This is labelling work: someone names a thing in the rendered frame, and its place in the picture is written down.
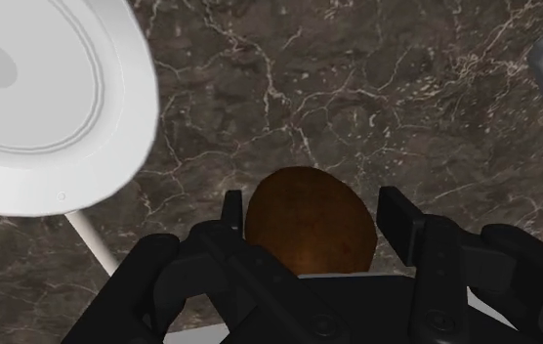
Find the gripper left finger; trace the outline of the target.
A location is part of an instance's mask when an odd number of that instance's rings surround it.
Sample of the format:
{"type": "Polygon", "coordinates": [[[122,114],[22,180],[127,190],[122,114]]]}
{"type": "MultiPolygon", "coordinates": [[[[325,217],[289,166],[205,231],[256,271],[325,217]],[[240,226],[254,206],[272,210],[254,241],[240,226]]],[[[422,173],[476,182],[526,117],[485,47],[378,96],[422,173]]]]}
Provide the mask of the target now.
{"type": "Polygon", "coordinates": [[[229,328],[219,344],[350,344],[349,327],[260,246],[241,236],[241,193],[185,240],[140,238],[62,344],[164,344],[192,296],[211,297],[229,328]]]}

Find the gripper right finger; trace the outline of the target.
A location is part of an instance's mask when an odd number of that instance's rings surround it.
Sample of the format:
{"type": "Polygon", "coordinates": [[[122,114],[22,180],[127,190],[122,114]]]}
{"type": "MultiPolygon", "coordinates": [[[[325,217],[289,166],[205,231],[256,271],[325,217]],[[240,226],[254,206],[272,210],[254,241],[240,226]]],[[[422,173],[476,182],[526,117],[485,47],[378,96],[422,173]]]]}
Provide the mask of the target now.
{"type": "Polygon", "coordinates": [[[376,223],[416,270],[411,344],[543,344],[543,241],[506,224],[472,234],[390,186],[376,223]]]}

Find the brown egg-shaped object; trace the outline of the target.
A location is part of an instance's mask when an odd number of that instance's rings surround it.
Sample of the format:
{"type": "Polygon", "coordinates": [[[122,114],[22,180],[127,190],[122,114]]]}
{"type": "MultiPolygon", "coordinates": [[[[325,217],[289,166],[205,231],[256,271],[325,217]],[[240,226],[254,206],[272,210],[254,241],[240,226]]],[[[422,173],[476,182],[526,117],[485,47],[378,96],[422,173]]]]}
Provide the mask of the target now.
{"type": "Polygon", "coordinates": [[[296,275],[366,272],[378,243],[361,198],[307,166],[281,168],[261,181],[248,204],[244,236],[296,275]]]}

